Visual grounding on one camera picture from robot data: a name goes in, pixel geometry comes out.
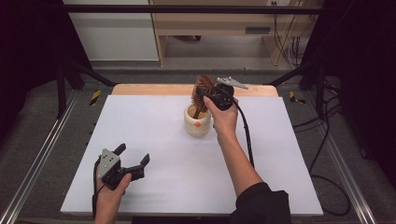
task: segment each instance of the ceramic mug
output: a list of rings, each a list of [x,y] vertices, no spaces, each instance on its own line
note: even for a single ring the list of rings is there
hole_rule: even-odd
[[[209,132],[212,124],[212,114],[207,110],[205,113],[199,113],[198,119],[194,119],[195,111],[194,105],[186,107],[184,110],[184,127],[190,135],[200,137]]]

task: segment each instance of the black cable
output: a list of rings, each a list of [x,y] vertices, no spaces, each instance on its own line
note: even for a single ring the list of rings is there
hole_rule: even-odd
[[[105,185],[103,185],[99,190],[97,190],[96,169],[100,163],[100,159],[101,159],[101,157],[99,156],[99,159],[95,162],[95,165],[93,166],[93,195],[92,195],[92,217],[93,217],[93,220],[95,220],[95,216],[96,216],[96,203],[98,200],[99,191],[105,186]]]
[[[289,24],[289,27],[286,29],[286,32],[289,32],[291,25],[293,24],[295,18],[296,18],[296,15],[293,16],[293,18]],[[286,63],[292,64],[292,62],[289,61],[288,57],[286,56],[285,48],[282,44],[282,41],[280,40],[279,33],[277,32],[277,14],[274,14],[274,40],[275,40],[275,44],[276,44],[277,48],[280,50],[280,52],[282,54],[283,59],[286,61]]]
[[[296,58],[296,65],[298,66],[298,59],[299,59],[299,55],[298,55],[298,48],[300,47],[300,37],[297,36],[297,42],[296,42],[296,54],[295,54],[295,58]]]
[[[336,107],[338,107],[338,106],[340,106],[340,104],[337,104],[337,105],[333,106],[329,111],[326,112],[326,113],[328,114],[328,118],[331,118],[332,116],[334,116],[334,115],[338,112],[338,111],[335,111],[335,112],[332,113],[332,110],[334,110],[334,109],[335,109]],[[309,124],[309,123],[312,123],[312,122],[314,122],[314,121],[316,121],[316,120],[318,120],[318,119],[319,119],[319,117],[315,117],[314,119],[311,119],[311,120],[306,121],[306,122],[301,123],[301,124],[293,125],[292,127],[293,127],[293,129],[298,128],[298,127],[302,127],[302,126],[305,126],[305,125],[307,125],[307,124]],[[321,123],[319,123],[319,124],[317,124],[317,125],[315,125],[315,126],[312,126],[312,127],[310,127],[310,128],[307,128],[307,129],[304,129],[304,130],[300,130],[300,131],[294,131],[294,132],[295,132],[295,133],[302,133],[302,132],[311,130],[311,129],[313,129],[313,128],[316,128],[316,127],[318,127],[318,126],[320,126],[320,125],[322,125],[322,124],[323,124],[323,122],[321,122]]]
[[[316,17],[316,15],[309,15],[309,20],[318,21],[318,18]]]
[[[332,91],[332,88],[325,88],[324,90],[325,90],[326,92],[328,92],[329,94],[332,94],[332,95],[337,95],[337,94],[338,94],[338,92]]]
[[[326,177],[321,176],[321,175],[311,175],[311,177],[313,177],[313,178],[319,178],[319,179],[325,180],[325,181],[327,181],[327,182],[333,184],[333,185],[334,185],[336,188],[338,188],[338,189],[344,194],[344,196],[346,197],[346,203],[347,203],[347,205],[346,205],[346,211],[344,211],[344,212],[342,212],[342,213],[336,213],[336,212],[330,211],[329,209],[327,209],[327,208],[325,208],[324,206],[321,205],[321,208],[323,209],[323,211],[325,211],[325,212],[327,212],[327,213],[329,213],[329,214],[332,214],[332,215],[334,215],[334,216],[337,216],[337,217],[343,217],[343,216],[345,216],[346,214],[349,213],[349,210],[350,210],[350,207],[351,207],[351,201],[349,200],[349,197],[347,196],[347,193],[346,193],[339,185],[337,185],[334,181],[330,180],[329,178],[326,178]]]
[[[293,56],[295,57],[296,54],[294,53],[294,43],[295,43],[295,36],[293,37],[293,40],[291,41],[291,52],[293,52]]]
[[[324,84],[325,84],[325,87],[326,87],[326,91],[332,90],[332,91],[335,91],[337,94],[340,93],[340,91],[341,91],[340,88],[337,88],[337,87],[335,87],[332,83],[330,83],[330,82],[326,79],[326,77],[324,78]]]
[[[233,103],[238,108],[239,112],[241,113],[242,120],[244,121],[245,134],[247,136],[247,153],[248,153],[248,157],[249,157],[249,160],[250,160],[250,164],[254,168],[253,152],[251,151],[250,133],[249,133],[249,130],[248,130],[248,122],[247,122],[247,120],[245,118],[244,112],[242,111],[241,107],[239,107],[238,103],[235,101],[234,98],[233,98]]]
[[[328,105],[329,105],[329,102],[330,102],[331,100],[336,99],[336,98],[338,98],[338,95],[335,95],[334,97],[330,98],[330,99],[327,101],[326,105],[325,105],[325,113],[324,113],[324,119],[325,119],[325,120],[324,120],[324,121],[326,122],[326,125],[327,125],[326,133],[325,133],[324,136],[323,136],[323,140],[322,140],[322,142],[320,143],[318,152],[317,152],[317,154],[315,155],[315,158],[314,158],[314,160],[312,161],[312,163],[311,163],[311,165],[310,165],[308,171],[309,171],[309,174],[310,174],[311,177],[320,178],[320,179],[323,179],[323,180],[328,181],[329,183],[333,184],[333,185],[336,186],[338,189],[340,189],[341,192],[345,195],[347,207],[346,207],[346,211],[344,211],[344,212],[342,212],[342,213],[336,213],[336,212],[330,211],[329,209],[327,209],[327,208],[325,208],[323,205],[321,205],[321,208],[323,209],[323,211],[325,211],[325,212],[327,212],[327,213],[329,213],[329,214],[332,214],[332,215],[334,215],[334,216],[339,216],[339,217],[341,217],[341,216],[345,216],[346,214],[348,214],[348,213],[349,213],[349,210],[350,210],[350,207],[351,207],[351,201],[349,200],[349,197],[347,196],[347,193],[346,193],[339,185],[337,185],[335,182],[331,181],[330,179],[328,179],[328,178],[326,178],[326,177],[324,177],[324,176],[321,176],[321,175],[312,175],[312,174],[311,174],[311,173],[312,173],[312,169],[314,168],[314,165],[315,165],[316,161],[318,160],[318,156],[319,156],[319,154],[320,154],[321,150],[323,149],[323,146],[324,146],[324,144],[325,144],[325,142],[326,142],[327,136],[329,135],[330,122],[329,122],[329,114],[328,114]]]

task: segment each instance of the black sleeve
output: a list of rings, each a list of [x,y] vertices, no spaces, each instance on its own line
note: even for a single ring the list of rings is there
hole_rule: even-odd
[[[238,196],[229,220],[231,224],[291,223],[289,194],[271,191],[266,183],[255,184]]]

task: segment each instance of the white wall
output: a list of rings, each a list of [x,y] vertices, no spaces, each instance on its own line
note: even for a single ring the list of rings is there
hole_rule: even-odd
[[[67,4],[148,5],[147,0],[64,0]],[[90,61],[158,61],[148,13],[70,13]]]

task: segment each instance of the white board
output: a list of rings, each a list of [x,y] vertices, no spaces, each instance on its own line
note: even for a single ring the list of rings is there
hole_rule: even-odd
[[[238,100],[247,118],[256,170],[263,180],[272,190],[289,194],[294,216],[322,215],[282,98],[240,96]],[[190,102],[190,96],[108,96],[61,212],[92,212],[93,165],[103,148],[114,150],[125,143],[122,167],[139,164],[147,153],[151,160],[146,177],[132,182],[122,197],[119,212],[230,214],[236,198],[216,131],[196,138],[184,130],[183,112]],[[246,148],[242,118],[236,131]]]

